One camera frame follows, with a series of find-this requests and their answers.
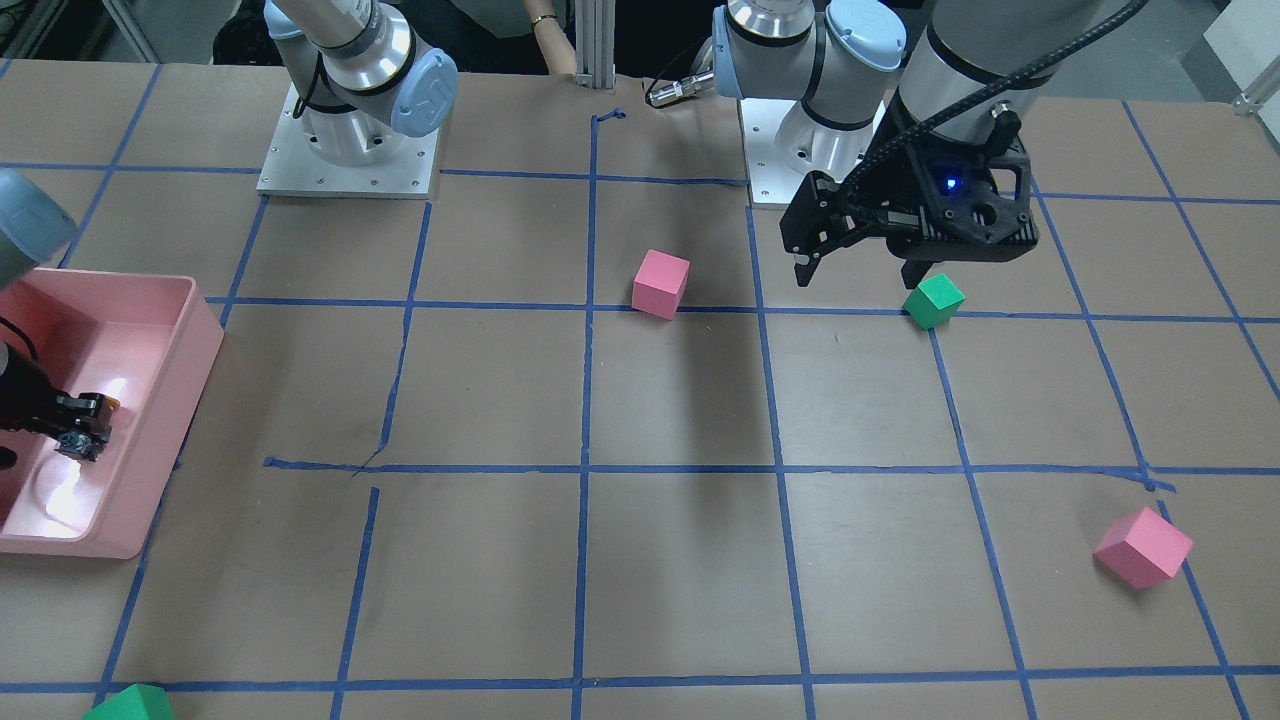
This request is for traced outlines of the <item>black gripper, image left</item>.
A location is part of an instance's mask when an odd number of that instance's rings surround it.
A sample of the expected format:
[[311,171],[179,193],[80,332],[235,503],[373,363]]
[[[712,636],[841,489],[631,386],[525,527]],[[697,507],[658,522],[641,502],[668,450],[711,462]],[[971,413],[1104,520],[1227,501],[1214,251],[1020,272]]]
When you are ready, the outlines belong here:
[[51,437],[78,434],[110,441],[113,398],[101,393],[72,397],[51,384],[45,370],[3,342],[1,428]]

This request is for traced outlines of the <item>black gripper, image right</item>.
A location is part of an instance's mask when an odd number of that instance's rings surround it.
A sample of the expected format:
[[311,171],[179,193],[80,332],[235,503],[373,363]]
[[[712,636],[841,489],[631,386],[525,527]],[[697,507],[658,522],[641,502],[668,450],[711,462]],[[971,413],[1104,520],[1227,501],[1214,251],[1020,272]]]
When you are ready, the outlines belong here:
[[859,179],[806,176],[780,223],[797,286],[812,283],[822,258],[869,237],[905,260],[905,290],[934,263],[1007,263],[1036,249],[1021,115],[1009,105],[979,114],[991,126],[977,143],[925,132]]

